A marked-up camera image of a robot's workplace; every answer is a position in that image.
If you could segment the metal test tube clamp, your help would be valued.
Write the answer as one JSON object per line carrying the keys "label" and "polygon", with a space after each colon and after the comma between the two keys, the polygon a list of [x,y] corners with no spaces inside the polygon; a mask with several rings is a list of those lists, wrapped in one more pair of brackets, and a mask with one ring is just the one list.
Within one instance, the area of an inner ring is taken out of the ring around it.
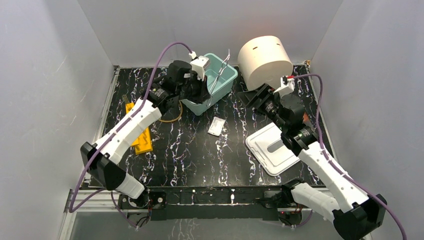
{"label": "metal test tube clamp", "polygon": [[221,62],[221,66],[220,66],[220,69],[219,69],[219,71],[218,71],[218,74],[217,74],[217,76],[216,76],[215,80],[213,81],[213,83],[212,83],[212,85],[211,85],[211,89],[210,89],[211,96],[210,96],[210,99],[209,99],[209,100],[208,100],[208,102],[207,102],[207,106],[208,106],[208,107],[210,107],[210,106],[212,105],[212,101],[213,101],[213,99],[214,99],[214,91],[215,91],[216,85],[217,85],[217,83],[218,83],[218,81],[219,81],[219,79],[220,79],[220,77],[221,77],[222,73],[223,73],[223,72],[224,72],[224,70],[228,67],[228,61],[230,60],[230,58],[231,58],[231,50],[230,50],[230,49],[228,49],[228,51],[227,51],[227,56],[226,56],[226,58],[225,58],[225,59]]}

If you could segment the glass test tube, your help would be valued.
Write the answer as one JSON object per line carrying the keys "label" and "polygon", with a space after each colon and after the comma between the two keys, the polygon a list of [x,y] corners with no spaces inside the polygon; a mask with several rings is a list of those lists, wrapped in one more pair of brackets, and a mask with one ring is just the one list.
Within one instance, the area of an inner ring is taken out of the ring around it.
{"label": "glass test tube", "polygon": [[130,104],[130,101],[129,101],[129,99],[127,98],[127,96],[126,96],[126,95],[123,95],[123,96],[122,96],[122,99],[123,99],[123,101],[124,101],[125,105]]}

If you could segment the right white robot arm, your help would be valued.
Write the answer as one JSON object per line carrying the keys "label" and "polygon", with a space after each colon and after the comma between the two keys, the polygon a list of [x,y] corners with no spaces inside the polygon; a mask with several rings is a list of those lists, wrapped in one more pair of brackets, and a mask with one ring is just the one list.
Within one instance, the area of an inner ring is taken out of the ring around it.
{"label": "right white robot arm", "polygon": [[344,240],[359,240],[379,228],[384,220],[386,200],[355,186],[319,143],[315,130],[304,122],[306,112],[293,93],[281,94],[264,83],[255,90],[238,92],[237,97],[254,113],[264,115],[280,130],[283,144],[307,164],[331,192],[326,195],[300,179],[282,185],[277,194],[288,207],[301,204],[332,222]]}

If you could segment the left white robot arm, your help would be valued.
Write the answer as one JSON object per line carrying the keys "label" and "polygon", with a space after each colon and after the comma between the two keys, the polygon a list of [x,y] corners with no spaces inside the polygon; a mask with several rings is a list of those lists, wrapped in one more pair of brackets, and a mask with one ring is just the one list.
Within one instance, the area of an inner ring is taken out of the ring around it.
{"label": "left white robot arm", "polygon": [[145,186],[119,167],[126,151],[151,124],[158,121],[180,100],[201,104],[211,97],[206,71],[207,57],[201,56],[190,63],[175,60],[169,64],[166,75],[148,83],[134,107],[103,137],[95,143],[85,142],[81,148],[87,172],[106,190],[117,191],[128,197],[137,208],[149,203]]}

